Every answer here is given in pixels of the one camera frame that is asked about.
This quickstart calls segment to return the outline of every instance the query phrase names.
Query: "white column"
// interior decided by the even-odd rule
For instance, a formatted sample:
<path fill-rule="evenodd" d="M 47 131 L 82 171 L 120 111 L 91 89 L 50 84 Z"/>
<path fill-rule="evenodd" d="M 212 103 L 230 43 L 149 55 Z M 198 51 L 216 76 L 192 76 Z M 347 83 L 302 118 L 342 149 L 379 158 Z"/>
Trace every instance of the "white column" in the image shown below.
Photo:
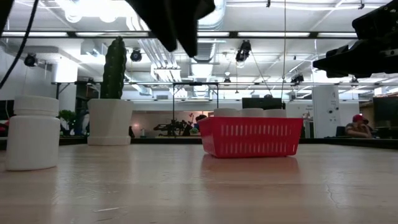
<path fill-rule="evenodd" d="M 77 81 L 78 65 L 67 58 L 61 59 L 53 65 L 53 82 L 75 82 Z M 76 85 L 61 85 L 59 94 L 60 110 L 75 111 Z"/>
<path fill-rule="evenodd" d="M 340 105 L 337 86 L 312 88 L 315 138 L 336 136 L 340 125 Z"/>

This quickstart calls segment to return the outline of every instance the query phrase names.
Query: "jar lid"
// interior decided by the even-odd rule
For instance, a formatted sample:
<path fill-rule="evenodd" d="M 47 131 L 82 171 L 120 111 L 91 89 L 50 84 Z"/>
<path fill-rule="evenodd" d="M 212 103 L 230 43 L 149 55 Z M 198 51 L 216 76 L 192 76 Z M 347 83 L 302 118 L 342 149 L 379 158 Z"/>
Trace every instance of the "jar lid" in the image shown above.
<path fill-rule="evenodd" d="M 57 116 L 59 101 L 43 96 L 17 96 L 14 101 L 15 114 L 42 114 Z"/>

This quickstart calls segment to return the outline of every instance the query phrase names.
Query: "wooden table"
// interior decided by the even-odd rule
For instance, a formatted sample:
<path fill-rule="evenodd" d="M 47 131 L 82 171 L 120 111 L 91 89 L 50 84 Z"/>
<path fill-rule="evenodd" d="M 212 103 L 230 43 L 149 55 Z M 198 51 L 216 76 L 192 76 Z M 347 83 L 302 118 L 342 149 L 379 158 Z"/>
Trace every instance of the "wooden table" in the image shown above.
<path fill-rule="evenodd" d="M 200 145 L 60 147 L 59 166 L 4 171 L 0 223 L 397 223 L 398 151 L 300 145 L 215 159 Z"/>

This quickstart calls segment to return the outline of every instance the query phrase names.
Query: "red cap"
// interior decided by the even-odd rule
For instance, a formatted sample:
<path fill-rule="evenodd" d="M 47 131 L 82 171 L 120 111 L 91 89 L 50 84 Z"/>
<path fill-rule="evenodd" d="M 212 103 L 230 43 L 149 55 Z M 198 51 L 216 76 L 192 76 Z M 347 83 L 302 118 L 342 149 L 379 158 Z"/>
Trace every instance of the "red cap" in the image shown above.
<path fill-rule="evenodd" d="M 353 116 L 353 122 L 357 122 L 357 121 L 363 121 L 363 116 L 360 114 Z"/>

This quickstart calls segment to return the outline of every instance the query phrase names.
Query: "plastic basket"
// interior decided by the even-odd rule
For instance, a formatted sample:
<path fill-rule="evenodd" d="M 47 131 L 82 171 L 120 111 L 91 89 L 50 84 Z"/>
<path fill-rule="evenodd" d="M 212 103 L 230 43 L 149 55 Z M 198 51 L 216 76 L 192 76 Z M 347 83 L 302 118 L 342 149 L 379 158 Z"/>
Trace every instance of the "plastic basket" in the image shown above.
<path fill-rule="evenodd" d="M 205 152 L 218 158 L 293 156 L 302 118 L 211 117 L 200 120 Z"/>

